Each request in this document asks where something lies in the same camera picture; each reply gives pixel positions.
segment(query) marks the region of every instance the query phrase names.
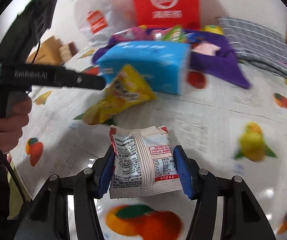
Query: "cardboard box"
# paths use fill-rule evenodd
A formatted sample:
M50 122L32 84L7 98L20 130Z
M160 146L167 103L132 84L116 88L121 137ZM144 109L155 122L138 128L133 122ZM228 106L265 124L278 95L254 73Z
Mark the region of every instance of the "cardboard box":
M49 64L60 66L62 63L59 52L60 47L61 42L59 40L56 40L54 36L51 36L50 38L41 43L34 64ZM37 51L35 51L28 57L26 61L27 63L32 62L36 52Z

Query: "hand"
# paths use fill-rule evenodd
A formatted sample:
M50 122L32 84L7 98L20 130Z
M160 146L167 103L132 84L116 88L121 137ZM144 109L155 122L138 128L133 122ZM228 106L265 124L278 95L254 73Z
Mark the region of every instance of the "hand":
M27 99L15 105L12 115L7 118L0 118L0 149L8 152L18 145L22 136L22 127L29 123L28 114L31 112L32 101Z

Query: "yellow fruit print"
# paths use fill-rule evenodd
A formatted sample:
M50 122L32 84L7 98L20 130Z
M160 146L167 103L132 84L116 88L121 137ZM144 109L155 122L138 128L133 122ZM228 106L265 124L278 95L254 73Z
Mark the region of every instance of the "yellow fruit print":
M238 142L239 149L234 156L235 160L246 157L253 162L261 162L265 156L277 158L277 155L266 144L260 126L255 122L247 123Z
M94 49L91 49L91 50L89 50L89 51L87 51L85 54L82 54L82 56L81 57L79 57L79 58L86 58L86 57L89 57L89 56L91 56L93 53L94 53Z
M35 101L34 103L36 103L36 105L40 106L40 105L44 105L47 98L51 95L52 91L48 91L42 95L40 95Z

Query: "person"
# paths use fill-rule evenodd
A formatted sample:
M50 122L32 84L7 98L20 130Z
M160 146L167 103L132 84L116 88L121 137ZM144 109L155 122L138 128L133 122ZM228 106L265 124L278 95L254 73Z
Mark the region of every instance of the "person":
M13 114L0 119L0 149L8 152L18 145L22 136L22 128L29 123L32 108L31 99L27 99L13 107ZM5 166L0 165L0 239L12 240L18 227L15 220L7 220L9 216L10 188Z

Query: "yellow snack bag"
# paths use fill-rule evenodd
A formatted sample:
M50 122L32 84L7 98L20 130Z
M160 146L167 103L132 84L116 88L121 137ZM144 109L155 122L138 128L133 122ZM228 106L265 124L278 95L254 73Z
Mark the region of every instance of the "yellow snack bag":
M124 65L105 90L105 97L92 105L82 116L87 124L99 124L123 110L155 99L145 79L131 66Z
M210 33L215 33L219 35L225 35L224 31L222 28L220 28L217 25L206 25L201 29L202 32L210 32Z

